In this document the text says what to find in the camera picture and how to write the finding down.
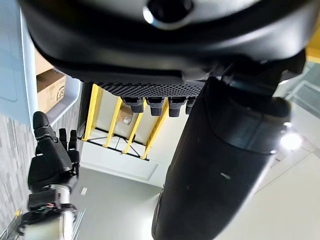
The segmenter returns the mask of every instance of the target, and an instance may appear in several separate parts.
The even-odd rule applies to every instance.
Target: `ceiling light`
[[[301,146],[302,142],[302,137],[295,132],[287,133],[280,140],[281,145],[288,150],[298,149]]]

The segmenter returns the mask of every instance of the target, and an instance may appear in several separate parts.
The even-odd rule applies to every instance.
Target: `yellow shelf frame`
[[[169,102],[168,102],[168,99],[166,98],[166,100],[164,101],[164,104],[163,104],[162,114],[161,114],[161,116],[158,117],[158,119],[157,119],[155,125],[153,126],[153,129],[148,137],[148,140],[146,141],[144,154],[143,154],[143,156],[140,157],[141,159],[147,158],[147,155],[150,151],[150,148],[154,144],[154,141],[156,140],[157,135],[159,134],[159,131],[160,131],[162,125],[164,124],[165,119],[168,116],[168,112],[169,112]]]
[[[103,92],[104,90],[101,87],[96,84],[92,85],[88,117],[86,119],[84,137],[82,138],[83,141],[87,141],[92,131],[96,128]]]
[[[118,96],[117,101],[116,101],[116,105],[115,105],[115,109],[114,109],[114,113],[113,113],[113,117],[112,117],[112,121],[111,121],[110,128],[109,128],[108,136],[106,138],[105,144],[103,145],[105,148],[109,147],[111,138],[114,135],[115,126],[117,123],[117,117],[118,117],[121,105],[122,105],[122,99],[121,99],[121,97]]]
[[[146,109],[146,105],[147,105],[147,102],[146,102],[146,100],[144,100],[143,101],[143,111]],[[137,132],[137,129],[138,129],[138,126],[140,124],[140,121],[141,121],[141,118],[142,118],[143,114],[144,114],[143,112],[138,114],[138,117],[136,118],[136,121],[134,123],[133,129],[132,129],[132,131],[130,133],[130,137],[129,137],[128,143],[127,143],[125,149],[122,151],[123,154],[127,154],[128,153],[128,150],[130,148],[130,145],[132,144],[132,141],[133,141],[134,136],[135,136],[135,134]]]

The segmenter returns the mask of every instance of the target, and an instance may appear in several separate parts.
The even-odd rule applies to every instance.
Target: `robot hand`
[[[61,128],[57,138],[40,111],[33,115],[33,128],[37,147],[28,174],[32,194],[29,212],[23,215],[18,232],[27,240],[70,240],[77,215],[70,203],[70,193],[79,178],[77,132],[70,132],[67,143],[66,129]]]

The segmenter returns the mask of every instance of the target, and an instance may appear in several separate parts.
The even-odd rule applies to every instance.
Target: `shelving unit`
[[[35,47],[16,1],[0,1],[0,114],[32,126],[38,110]],[[48,113],[51,125],[76,102],[81,82],[66,76],[63,99]]]

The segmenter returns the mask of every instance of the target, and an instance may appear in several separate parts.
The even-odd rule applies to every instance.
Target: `black plastic casing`
[[[243,96],[207,81],[166,175],[152,224],[155,240],[214,239],[269,169],[290,105]]]

